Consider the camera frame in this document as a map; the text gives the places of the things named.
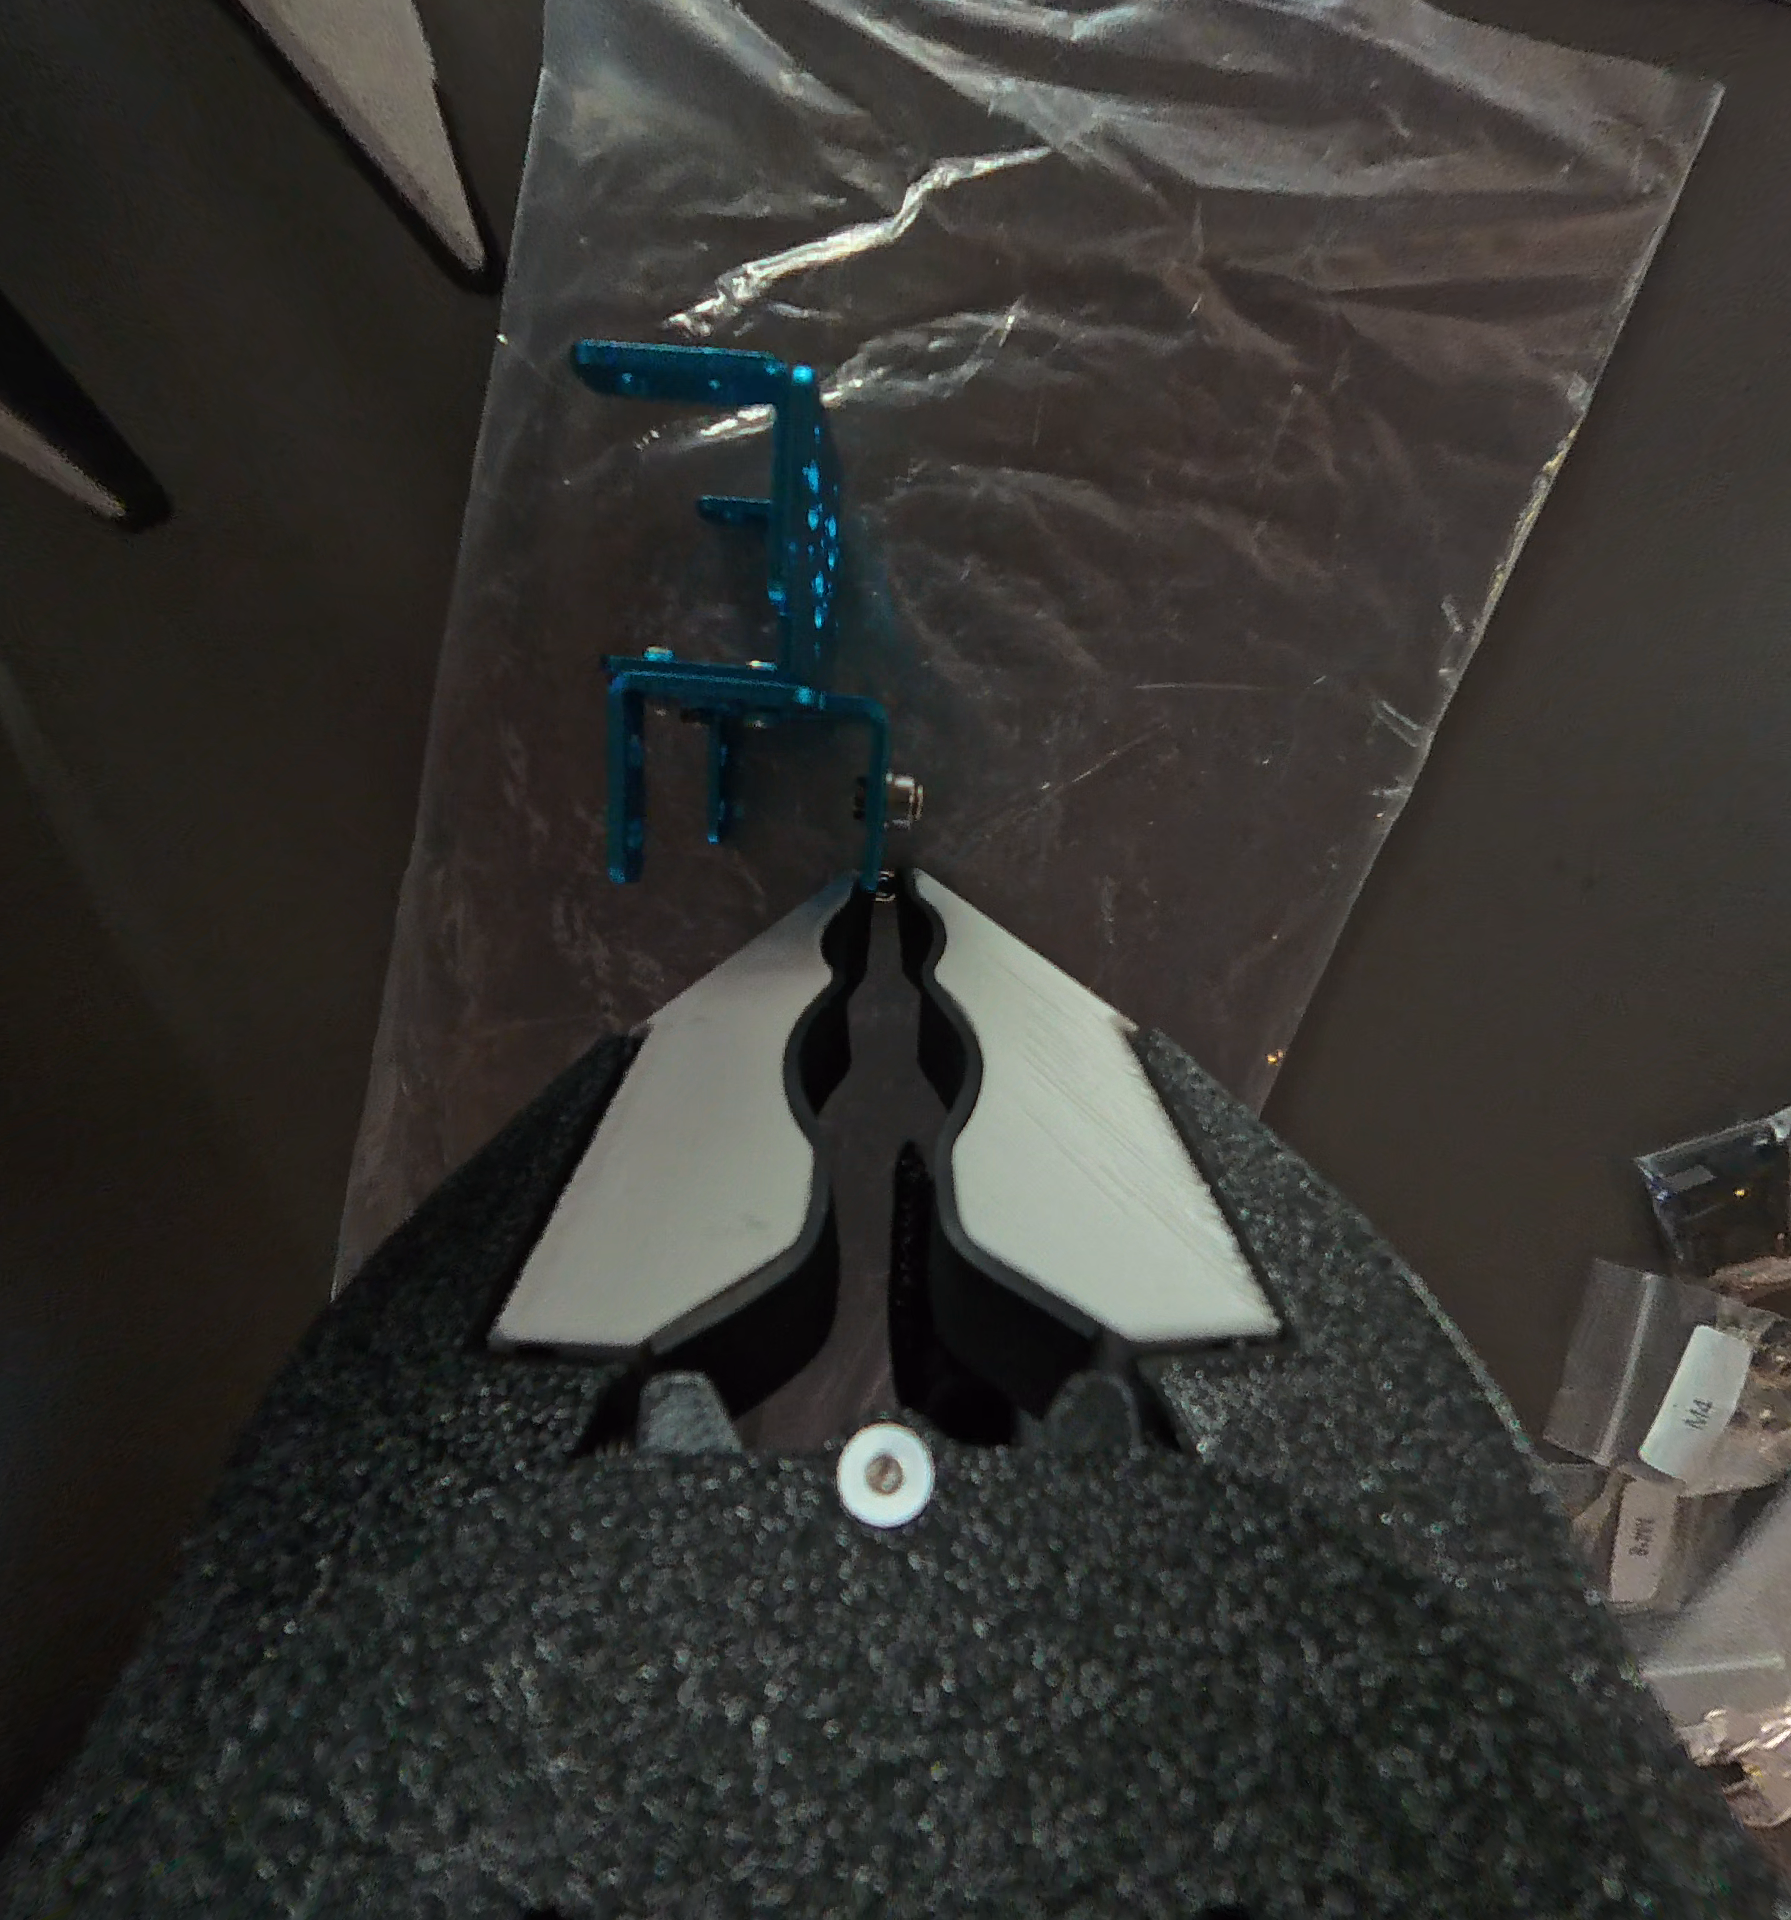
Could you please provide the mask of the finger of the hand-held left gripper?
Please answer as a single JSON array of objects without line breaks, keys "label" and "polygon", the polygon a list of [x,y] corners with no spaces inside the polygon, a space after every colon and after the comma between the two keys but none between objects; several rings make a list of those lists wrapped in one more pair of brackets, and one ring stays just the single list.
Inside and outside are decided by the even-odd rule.
[{"label": "finger of the hand-held left gripper", "polygon": [[146,459],[2,292],[0,456],[121,530],[170,514]]},{"label": "finger of the hand-held left gripper", "polygon": [[242,17],[447,271],[495,277],[495,244],[457,158],[418,5],[243,4]]}]

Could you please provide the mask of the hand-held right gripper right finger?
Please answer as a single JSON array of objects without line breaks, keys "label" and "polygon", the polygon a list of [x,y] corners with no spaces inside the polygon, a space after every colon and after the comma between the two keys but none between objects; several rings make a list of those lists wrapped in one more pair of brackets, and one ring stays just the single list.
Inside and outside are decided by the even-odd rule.
[{"label": "hand-held right gripper right finger", "polygon": [[1137,1023],[915,866],[897,932],[945,1109],[923,1276],[945,1355],[1046,1416],[1085,1369],[1280,1340],[1280,1303]]}]

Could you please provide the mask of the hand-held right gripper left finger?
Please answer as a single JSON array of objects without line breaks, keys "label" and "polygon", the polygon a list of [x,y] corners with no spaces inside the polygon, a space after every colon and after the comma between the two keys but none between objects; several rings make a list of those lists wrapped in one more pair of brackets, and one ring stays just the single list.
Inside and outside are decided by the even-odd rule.
[{"label": "hand-held right gripper left finger", "polygon": [[641,1023],[495,1353],[701,1372],[733,1416],[811,1365],[839,1292],[816,1118],[851,1064],[871,919],[842,876]]}]

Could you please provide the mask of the blue metal bracket assembly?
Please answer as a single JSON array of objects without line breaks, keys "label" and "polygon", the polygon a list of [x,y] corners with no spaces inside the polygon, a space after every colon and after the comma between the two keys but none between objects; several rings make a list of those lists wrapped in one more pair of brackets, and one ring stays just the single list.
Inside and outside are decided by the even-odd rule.
[{"label": "blue metal bracket assembly", "polygon": [[668,706],[707,740],[707,841],[733,836],[736,741],[758,728],[809,722],[861,728],[867,769],[858,777],[858,888],[874,894],[884,844],[884,779],[890,715],[881,700],[827,684],[839,633],[839,466],[819,375],[769,351],[622,344],[582,338],[569,350],[575,379],[599,396],[662,405],[762,411],[769,428],[769,488],[701,495],[698,514],[714,527],[758,530],[765,540],[765,601],[772,612],[772,655],[762,661],[686,661],[666,645],[601,658],[605,679],[605,869],[612,884],[641,878],[647,846],[647,706]]}]

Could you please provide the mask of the dark grey desk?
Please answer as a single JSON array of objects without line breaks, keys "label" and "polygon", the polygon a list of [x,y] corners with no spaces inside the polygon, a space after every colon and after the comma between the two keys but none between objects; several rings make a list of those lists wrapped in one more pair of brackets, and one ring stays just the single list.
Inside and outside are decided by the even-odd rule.
[{"label": "dark grey desk", "polygon": [[[1268,1118],[1525,1416],[1627,1154],[1791,1099],[1791,4],[1724,85]],[[497,303],[221,4],[0,4],[0,289],[173,497],[0,459],[0,1844],[327,1295]]]}]

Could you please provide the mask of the pile of small screw bags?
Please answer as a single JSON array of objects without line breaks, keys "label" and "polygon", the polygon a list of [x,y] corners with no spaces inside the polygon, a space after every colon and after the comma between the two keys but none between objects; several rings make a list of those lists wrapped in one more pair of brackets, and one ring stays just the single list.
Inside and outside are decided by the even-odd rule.
[{"label": "pile of small screw bags", "polygon": [[1669,1271],[1601,1259],[1547,1413],[1575,1547],[1692,1759],[1791,1822],[1791,1106],[1636,1157]]}]

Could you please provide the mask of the large clear plastic bag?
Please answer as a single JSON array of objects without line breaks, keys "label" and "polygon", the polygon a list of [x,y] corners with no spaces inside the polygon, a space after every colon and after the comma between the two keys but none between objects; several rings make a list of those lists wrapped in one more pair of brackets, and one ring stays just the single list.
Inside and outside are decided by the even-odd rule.
[{"label": "large clear plastic bag", "polygon": [[606,882],[599,664],[765,648],[768,417],[575,338],[822,375],[902,862],[1261,1106],[1714,110],[1426,4],[547,4],[338,1279],[858,850],[855,731],[713,850],[652,718]]}]

